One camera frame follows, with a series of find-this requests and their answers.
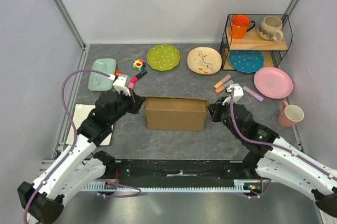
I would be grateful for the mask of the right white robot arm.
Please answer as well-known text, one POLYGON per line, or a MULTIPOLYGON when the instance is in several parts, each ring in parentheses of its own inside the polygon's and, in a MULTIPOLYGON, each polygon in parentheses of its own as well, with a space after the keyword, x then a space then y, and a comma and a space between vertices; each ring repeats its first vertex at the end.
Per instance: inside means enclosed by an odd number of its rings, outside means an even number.
POLYGON ((336 217, 336 170, 329 168, 290 145, 283 137, 257 123, 244 105, 221 97, 207 105, 213 122, 222 122, 248 149, 241 165, 246 178, 267 178, 292 188, 336 217))

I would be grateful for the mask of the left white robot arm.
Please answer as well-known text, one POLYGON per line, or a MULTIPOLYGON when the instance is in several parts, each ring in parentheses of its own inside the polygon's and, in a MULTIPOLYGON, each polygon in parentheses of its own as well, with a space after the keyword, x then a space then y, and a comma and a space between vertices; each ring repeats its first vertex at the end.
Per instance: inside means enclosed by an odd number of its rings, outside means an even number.
POLYGON ((145 100, 132 90, 100 94, 87 118, 74 129, 73 142, 32 183, 24 181, 18 187, 25 223, 28 216, 37 223, 54 223, 65 205, 87 184, 115 174, 115 158, 95 150, 112 132, 115 122, 127 113, 137 114, 145 100))

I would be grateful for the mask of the brown cardboard box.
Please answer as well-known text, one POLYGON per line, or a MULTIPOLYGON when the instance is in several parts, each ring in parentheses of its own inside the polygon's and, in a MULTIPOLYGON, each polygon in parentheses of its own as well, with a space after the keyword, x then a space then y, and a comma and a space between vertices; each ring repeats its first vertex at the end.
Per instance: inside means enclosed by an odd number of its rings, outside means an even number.
POLYGON ((150 130, 203 131, 208 99, 148 96, 144 102, 150 130))

